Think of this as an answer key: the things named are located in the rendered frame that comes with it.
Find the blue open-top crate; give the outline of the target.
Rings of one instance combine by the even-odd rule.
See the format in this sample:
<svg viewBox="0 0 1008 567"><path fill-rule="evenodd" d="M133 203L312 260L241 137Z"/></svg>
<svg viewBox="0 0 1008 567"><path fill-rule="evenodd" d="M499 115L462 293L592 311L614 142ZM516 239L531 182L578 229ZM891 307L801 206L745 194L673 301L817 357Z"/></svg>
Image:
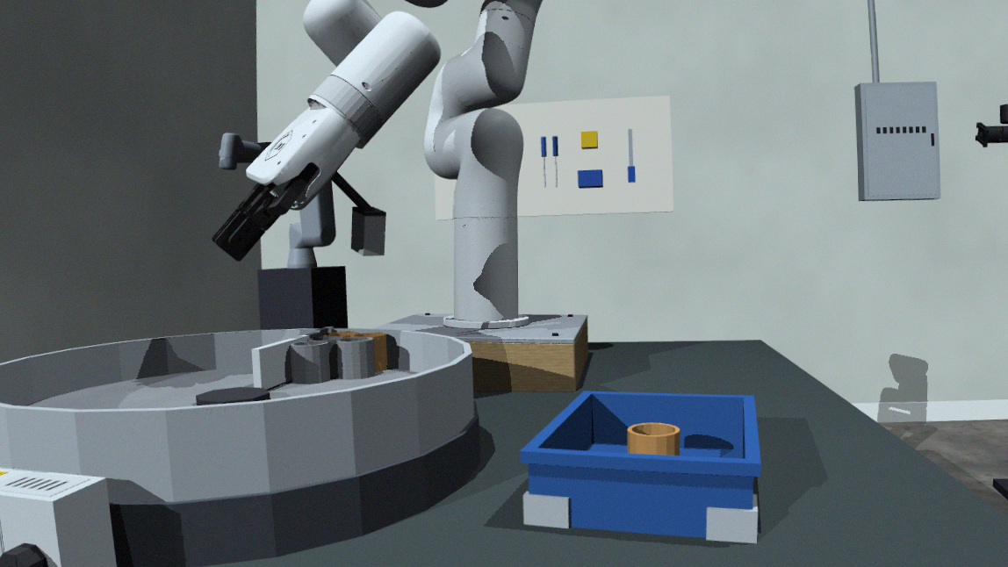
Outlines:
<svg viewBox="0 0 1008 567"><path fill-rule="evenodd" d="M680 429L679 456L627 453L628 427L648 422ZM520 463L525 525L757 542L754 396L583 391Z"/></svg>

